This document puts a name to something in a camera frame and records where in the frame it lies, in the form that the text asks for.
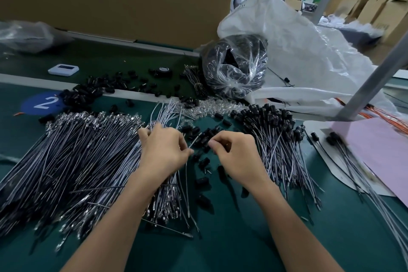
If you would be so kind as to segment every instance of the white digital timer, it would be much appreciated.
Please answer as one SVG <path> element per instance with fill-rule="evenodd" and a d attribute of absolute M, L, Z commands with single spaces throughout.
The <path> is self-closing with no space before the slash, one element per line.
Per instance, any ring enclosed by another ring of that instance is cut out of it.
<path fill-rule="evenodd" d="M 48 69 L 48 73 L 54 75 L 62 75 L 63 77 L 70 77 L 75 72 L 78 72 L 78 70 L 78 66 L 65 65 L 63 63 L 60 63 L 53 68 Z"/>

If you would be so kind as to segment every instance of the plastic bag of black parts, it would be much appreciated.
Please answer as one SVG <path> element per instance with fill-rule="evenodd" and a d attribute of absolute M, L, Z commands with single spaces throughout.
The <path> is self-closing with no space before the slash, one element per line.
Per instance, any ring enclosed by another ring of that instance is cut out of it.
<path fill-rule="evenodd" d="M 0 22 L 0 44 L 19 52 L 38 53 L 71 41 L 66 32 L 43 22 Z"/>
<path fill-rule="evenodd" d="M 242 99 L 264 83 L 266 40 L 258 35 L 233 35 L 212 42 L 202 54 L 203 73 L 215 93 Z"/>

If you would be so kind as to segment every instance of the round black object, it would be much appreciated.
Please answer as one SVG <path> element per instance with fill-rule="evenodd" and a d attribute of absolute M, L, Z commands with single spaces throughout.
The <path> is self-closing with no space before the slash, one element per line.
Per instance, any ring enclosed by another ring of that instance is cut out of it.
<path fill-rule="evenodd" d="M 210 44 L 203 54 L 203 73 L 217 94 L 242 99 L 264 84 L 266 40 L 254 34 L 228 36 Z"/>

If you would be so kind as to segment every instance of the forearm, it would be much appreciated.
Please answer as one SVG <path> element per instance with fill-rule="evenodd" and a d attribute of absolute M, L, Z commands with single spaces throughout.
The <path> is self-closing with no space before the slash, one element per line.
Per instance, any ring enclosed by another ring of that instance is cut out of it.
<path fill-rule="evenodd" d="M 140 220 L 155 191 L 151 186 L 154 183 L 136 173 L 130 180 L 61 272 L 122 272 L 125 269 Z"/>
<path fill-rule="evenodd" d="M 268 221 L 269 230 L 288 272 L 343 271 L 288 205 L 272 181 L 257 187 L 252 194 Z"/>

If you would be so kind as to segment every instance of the green work surface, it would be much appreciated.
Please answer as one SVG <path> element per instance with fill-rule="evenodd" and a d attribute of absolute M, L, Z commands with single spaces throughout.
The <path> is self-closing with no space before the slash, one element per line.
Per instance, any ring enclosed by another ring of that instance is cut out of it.
<path fill-rule="evenodd" d="M 0 90 L 7 95 L 0 99 L 3 135 L 0 153 L 22 157 L 44 133 L 44 126 L 38 123 L 38 116 L 13 114 L 20 111 L 25 99 L 47 90 L 10 84 L 1 84 Z M 135 101 L 135 107 L 130 109 L 125 106 L 124 99 L 104 96 L 92 106 L 95 111 L 100 111 L 108 110 L 112 104 L 117 104 L 125 113 L 138 112 L 144 120 L 149 119 L 156 105 Z M 196 125 L 203 129 L 219 123 L 211 117 L 196 121 Z M 310 204 L 314 225 L 306 223 L 319 241 L 345 271 L 406 271 L 399 247 L 375 208 L 367 200 L 361 203 L 354 190 L 338 181 L 307 140 L 302 142 L 302 149 L 312 178 L 325 191 L 317 191 L 322 201 L 321 211 Z M 242 198 L 241 187 L 232 180 L 223 184 L 216 171 L 219 164 L 217 157 L 211 152 L 208 156 L 213 174 L 207 174 L 207 177 L 212 188 L 204 194 L 212 201 L 213 213 L 196 207 L 194 198 L 197 192 L 192 181 L 204 174 L 197 165 L 188 165 L 191 214 L 197 221 L 201 236 L 195 229 L 191 229 L 194 239 L 166 229 L 146 230 L 142 223 L 126 271 L 284 270 L 265 219 L 253 198 Z M 0 178 L 10 169 L 11 165 L 0 162 Z M 408 213 L 402 203 L 395 198 L 384 199 L 408 223 Z M 289 204 L 299 216 L 309 218 L 299 190 L 289 192 Z M 178 228 L 182 223 L 177 222 L 172 221 L 170 225 Z M 70 236 L 60 253 L 54 253 L 62 238 L 55 230 L 33 247 L 33 227 L 34 224 L 30 224 L 24 229 L 16 229 L 0 239 L 2 272 L 57 272 L 79 245 L 79 241 Z"/>
<path fill-rule="evenodd" d="M 48 73 L 48 69 L 60 63 L 78 66 L 79 71 L 72 76 L 56 76 Z M 198 58 L 185 55 L 76 39 L 67 45 L 38 54 L 3 55 L 0 57 L 0 73 L 79 84 L 84 83 L 90 75 L 99 77 L 105 73 L 114 75 L 121 71 L 124 73 L 124 78 L 128 78 L 127 72 L 135 70 L 139 79 L 128 84 L 129 88 L 138 87 L 142 84 L 140 78 L 147 78 L 149 84 L 157 84 L 155 90 L 162 91 L 163 95 L 171 93 L 174 96 L 174 86 L 180 84 L 179 95 L 195 97 L 193 86 L 185 84 L 186 79 L 180 79 L 179 75 L 184 71 L 185 64 L 196 65 L 197 63 Z M 172 69 L 173 77 L 156 79 L 149 74 L 149 68 L 159 67 Z"/>

